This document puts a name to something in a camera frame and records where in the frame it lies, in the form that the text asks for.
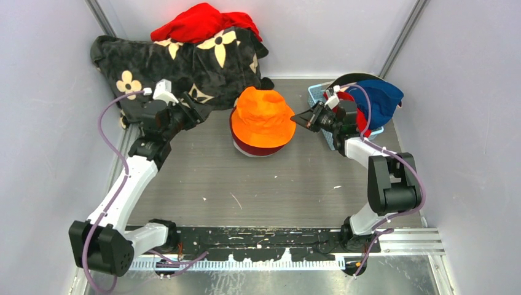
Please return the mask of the orange bucket hat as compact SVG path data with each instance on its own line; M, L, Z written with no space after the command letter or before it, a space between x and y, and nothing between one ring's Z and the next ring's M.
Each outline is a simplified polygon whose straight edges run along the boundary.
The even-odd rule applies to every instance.
M295 113L275 90L248 87L240 94L230 116L233 134L256 148L277 148L288 144L295 132Z

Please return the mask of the bright red bucket hat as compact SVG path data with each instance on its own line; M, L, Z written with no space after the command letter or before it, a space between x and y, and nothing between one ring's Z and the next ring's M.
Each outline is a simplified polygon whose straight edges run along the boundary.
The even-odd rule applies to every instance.
M347 125L349 134L361 132L367 125L367 119L355 102L355 98L348 92L337 93L339 104L332 110L334 118Z

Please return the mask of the grey bucket hat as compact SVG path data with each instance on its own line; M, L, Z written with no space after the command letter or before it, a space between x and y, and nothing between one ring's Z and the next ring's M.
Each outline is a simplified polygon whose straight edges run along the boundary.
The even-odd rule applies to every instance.
M245 155L247 157L250 157L250 158L262 158L262 157L264 157L263 155L254 155L254 154L250 154L250 153L244 151L241 147L239 147L239 145L235 141L232 141L232 143L233 143L233 146L235 147L236 150L238 150L240 153L242 153L243 155Z

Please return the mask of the blue bucket hat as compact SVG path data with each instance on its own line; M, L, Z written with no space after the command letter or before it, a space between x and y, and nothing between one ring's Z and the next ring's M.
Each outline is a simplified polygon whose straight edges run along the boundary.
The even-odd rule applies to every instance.
M356 85L362 87L369 97L371 108L369 130L387 124L392 119L396 108L401 105L404 93L393 84L379 79L359 81ZM357 87L348 87L345 92L353 97L357 108L361 111L362 127L360 129L363 130L369 115L366 97L362 90Z

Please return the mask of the dark red bucket hat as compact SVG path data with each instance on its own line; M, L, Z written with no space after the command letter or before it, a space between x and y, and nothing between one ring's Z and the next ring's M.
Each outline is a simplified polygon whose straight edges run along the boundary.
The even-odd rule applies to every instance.
M244 143L243 141L241 141L236 136L236 134L232 128L232 115L234 114L234 112L235 112L235 109L232 109L232 112L230 113L230 119L229 119L232 141L237 142L239 147L241 147L244 151L246 151L250 154L254 154L254 155L263 155L264 157L269 157L269 156L277 153L278 151L282 150L282 148L284 148L284 145L278 146L278 147L271 147L271 148L255 147L255 146L248 145L248 144Z

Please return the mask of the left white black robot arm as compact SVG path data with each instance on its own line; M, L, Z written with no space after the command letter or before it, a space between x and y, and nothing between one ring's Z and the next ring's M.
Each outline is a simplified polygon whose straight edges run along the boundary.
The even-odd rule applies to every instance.
M179 246L173 221L151 219L126 231L131 212L171 152L172 139L203 123L213 110L188 93L176 100L149 100L135 109L122 98L121 107L138 124L142 135L122 159L123 170L98 208L85 221L74 221L69 240L76 266L117 277L128 272L134 258L156 248L165 254Z

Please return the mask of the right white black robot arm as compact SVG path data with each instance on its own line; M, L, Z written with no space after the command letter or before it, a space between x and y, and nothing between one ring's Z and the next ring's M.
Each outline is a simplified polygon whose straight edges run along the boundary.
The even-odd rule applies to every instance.
M367 169L367 203L340 228L338 242L348 252L357 252L380 235L377 228L397 216L418 211L424 204L424 188L418 179L412 154L395 153L377 146L358 128L357 113L322 101L291 117L312 132L332 135L335 149Z

